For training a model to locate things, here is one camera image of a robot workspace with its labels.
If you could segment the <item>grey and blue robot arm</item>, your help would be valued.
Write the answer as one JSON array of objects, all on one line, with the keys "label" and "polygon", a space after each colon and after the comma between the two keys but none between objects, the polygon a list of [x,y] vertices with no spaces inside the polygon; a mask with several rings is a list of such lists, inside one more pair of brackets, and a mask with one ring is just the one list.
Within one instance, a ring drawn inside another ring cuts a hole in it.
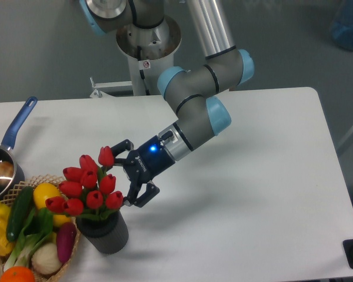
[{"label": "grey and blue robot arm", "polygon": [[254,74],[250,54],[238,49],[220,1],[188,1],[206,63],[187,71],[174,65],[181,43],[179,25],[164,12],[163,1],[81,1],[91,28],[116,33],[128,60],[135,96],[161,95],[177,120],[139,148],[125,140],[112,148],[130,187],[124,204],[142,207],[159,193],[153,178],[202,146],[231,124],[218,99],[220,92],[246,82]]}]

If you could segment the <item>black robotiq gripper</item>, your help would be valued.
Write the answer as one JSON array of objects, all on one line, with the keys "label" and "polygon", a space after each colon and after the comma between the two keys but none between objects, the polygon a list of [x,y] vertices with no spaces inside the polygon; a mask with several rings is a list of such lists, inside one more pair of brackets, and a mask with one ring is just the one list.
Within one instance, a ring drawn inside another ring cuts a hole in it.
[{"label": "black robotiq gripper", "polygon": [[[158,136],[150,138],[135,150],[133,148],[133,143],[128,139],[113,147],[101,147],[101,172],[106,173],[114,166],[122,166],[131,182],[123,205],[141,208],[160,192],[159,187],[151,180],[174,165],[175,160],[166,151]],[[118,158],[123,152],[129,152],[126,159]],[[143,183],[146,183],[146,188],[139,195]]]}]

